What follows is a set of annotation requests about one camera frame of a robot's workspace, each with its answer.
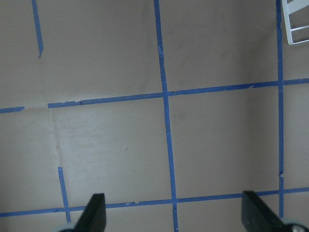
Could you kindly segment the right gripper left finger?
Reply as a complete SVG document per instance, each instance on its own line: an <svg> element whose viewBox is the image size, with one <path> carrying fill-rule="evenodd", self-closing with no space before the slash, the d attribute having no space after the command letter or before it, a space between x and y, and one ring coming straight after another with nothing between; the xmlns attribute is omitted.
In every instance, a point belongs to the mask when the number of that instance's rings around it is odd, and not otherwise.
<svg viewBox="0 0 309 232"><path fill-rule="evenodd" d="M74 232L104 232L106 204L104 193L93 194L84 212L73 228Z"/></svg>

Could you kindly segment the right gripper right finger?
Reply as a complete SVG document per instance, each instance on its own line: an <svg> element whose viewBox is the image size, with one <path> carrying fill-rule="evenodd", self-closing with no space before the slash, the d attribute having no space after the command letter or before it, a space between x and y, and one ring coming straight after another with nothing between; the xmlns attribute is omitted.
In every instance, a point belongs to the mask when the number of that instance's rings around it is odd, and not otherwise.
<svg viewBox="0 0 309 232"><path fill-rule="evenodd" d="M279 217L254 191L242 193L242 224L247 232L285 232Z"/></svg>

